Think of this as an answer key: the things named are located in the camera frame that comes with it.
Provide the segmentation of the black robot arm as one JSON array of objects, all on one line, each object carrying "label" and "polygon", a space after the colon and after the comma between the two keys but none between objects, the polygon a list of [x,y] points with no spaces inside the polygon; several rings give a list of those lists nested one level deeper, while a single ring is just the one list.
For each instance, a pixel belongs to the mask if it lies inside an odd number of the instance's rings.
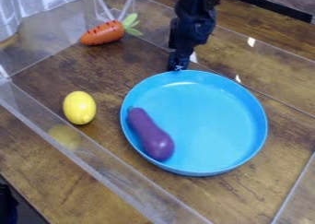
[{"label": "black robot arm", "polygon": [[215,6],[220,0],[179,0],[169,22],[168,71],[185,70],[195,47],[205,44],[216,24]]}]

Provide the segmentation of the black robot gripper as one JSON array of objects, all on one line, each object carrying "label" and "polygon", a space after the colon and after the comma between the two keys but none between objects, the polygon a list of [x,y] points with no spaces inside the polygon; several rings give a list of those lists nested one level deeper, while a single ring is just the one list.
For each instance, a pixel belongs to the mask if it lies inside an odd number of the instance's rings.
[{"label": "black robot gripper", "polygon": [[189,15],[183,9],[175,10],[176,17],[169,23],[167,71],[185,70],[193,48],[205,44],[216,25],[216,10]]}]

